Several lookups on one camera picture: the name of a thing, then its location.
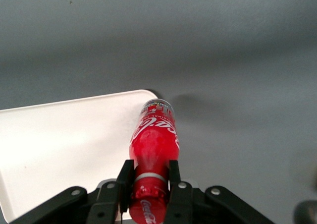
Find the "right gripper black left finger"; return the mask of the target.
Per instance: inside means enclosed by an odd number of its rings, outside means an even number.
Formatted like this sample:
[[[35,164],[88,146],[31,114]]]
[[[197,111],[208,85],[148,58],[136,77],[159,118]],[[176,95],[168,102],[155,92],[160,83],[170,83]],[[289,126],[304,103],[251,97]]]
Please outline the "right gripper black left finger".
[[[96,201],[90,208],[86,223],[122,223],[122,215],[128,209],[133,181],[134,161],[126,160],[116,179],[104,180],[97,186]]]

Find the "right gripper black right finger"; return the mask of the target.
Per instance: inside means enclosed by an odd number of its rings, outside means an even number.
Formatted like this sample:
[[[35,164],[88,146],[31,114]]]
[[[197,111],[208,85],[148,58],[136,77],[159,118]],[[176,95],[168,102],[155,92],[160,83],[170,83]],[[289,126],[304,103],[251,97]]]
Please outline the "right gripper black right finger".
[[[177,160],[169,162],[170,196],[164,218],[165,224],[193,223],[193,188],[182,181]]]

